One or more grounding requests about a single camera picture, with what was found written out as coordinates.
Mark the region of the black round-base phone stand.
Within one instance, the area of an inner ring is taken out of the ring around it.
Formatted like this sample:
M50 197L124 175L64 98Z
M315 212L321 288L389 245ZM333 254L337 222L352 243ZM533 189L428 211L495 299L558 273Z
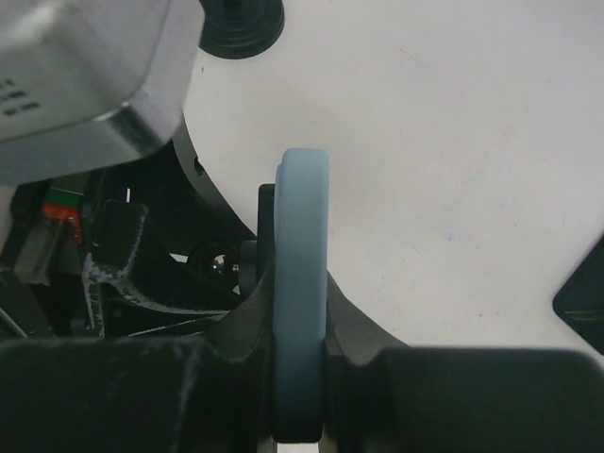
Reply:
M210 282L248 298L275 257L275 185L262 184L258 192L258 231L255 240L232 243L210 242L199 245L187 258L187 265Z
M279 39L285 26L281 0L201 0L205 13L199 48L220 59L249 59Z

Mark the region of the black phone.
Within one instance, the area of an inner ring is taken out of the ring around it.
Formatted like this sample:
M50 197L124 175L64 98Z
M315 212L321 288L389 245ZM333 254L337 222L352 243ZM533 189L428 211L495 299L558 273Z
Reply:
M556 315L603 354L603 239L587 254L553 298Z

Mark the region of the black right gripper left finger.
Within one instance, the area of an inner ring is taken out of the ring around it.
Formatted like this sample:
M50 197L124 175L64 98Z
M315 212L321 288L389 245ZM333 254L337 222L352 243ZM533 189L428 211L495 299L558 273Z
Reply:
M5 452L273 452L274 274L201 336L1 344Z

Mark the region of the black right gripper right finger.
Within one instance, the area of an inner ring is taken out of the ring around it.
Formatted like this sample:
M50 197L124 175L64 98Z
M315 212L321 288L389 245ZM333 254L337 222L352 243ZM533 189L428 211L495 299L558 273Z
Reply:
M324 452L599 452L603 371L570 350L418 347L327 287Z

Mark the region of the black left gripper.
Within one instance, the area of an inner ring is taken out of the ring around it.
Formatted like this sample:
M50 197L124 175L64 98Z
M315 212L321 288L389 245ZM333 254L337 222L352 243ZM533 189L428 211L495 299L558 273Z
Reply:
M150 158L18 187L1 250L3 339L198 336L241 302L187 265L255 240L190 139Z

